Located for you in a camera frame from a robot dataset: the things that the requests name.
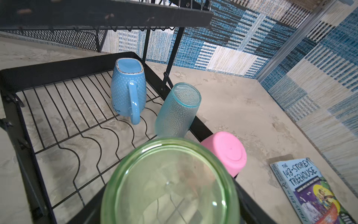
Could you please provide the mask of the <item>teal textured plastic cup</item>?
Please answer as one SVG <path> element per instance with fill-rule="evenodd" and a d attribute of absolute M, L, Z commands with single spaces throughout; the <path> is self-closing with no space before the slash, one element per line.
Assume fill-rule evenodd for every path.
<path fill-rule="evenodd" d="M 169 92 L 155 121 L 159 138 L 185 137 L 201 104 L 200 92 L 191 84 L 177 83 Z"/>

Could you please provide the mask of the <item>blue ceramic mug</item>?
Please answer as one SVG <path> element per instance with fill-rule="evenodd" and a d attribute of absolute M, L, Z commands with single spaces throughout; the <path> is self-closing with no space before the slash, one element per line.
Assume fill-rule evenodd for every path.
<path fill-rule="evenodd" d="M 146 104 L 146 79 L 139 60 L 116 60 L 111 81 L 111 102 L 119 115 L 129 117 L 133 125 L 140 123 L 140 113 Z"/>

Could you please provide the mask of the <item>pink plastic cup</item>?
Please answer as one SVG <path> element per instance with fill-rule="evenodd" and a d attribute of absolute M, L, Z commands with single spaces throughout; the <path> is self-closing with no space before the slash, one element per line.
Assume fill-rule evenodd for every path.
<path fill-rule="evenodd" d="M 247 153 L 240 140 L 229 132 L 217 132 L 200 143 L 211 151 L 232 177 L 237 177 L 247 163 Z"/>

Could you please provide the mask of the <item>green transparent glass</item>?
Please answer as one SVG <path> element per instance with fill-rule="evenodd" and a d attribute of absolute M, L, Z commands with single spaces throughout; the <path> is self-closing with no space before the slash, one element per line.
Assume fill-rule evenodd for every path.
<path fill-rule="evenodd" d="M 151 140 L 129 153 L 108 181 L 102 224 L 237 224 L 232 176 L 202 145 Z"/>

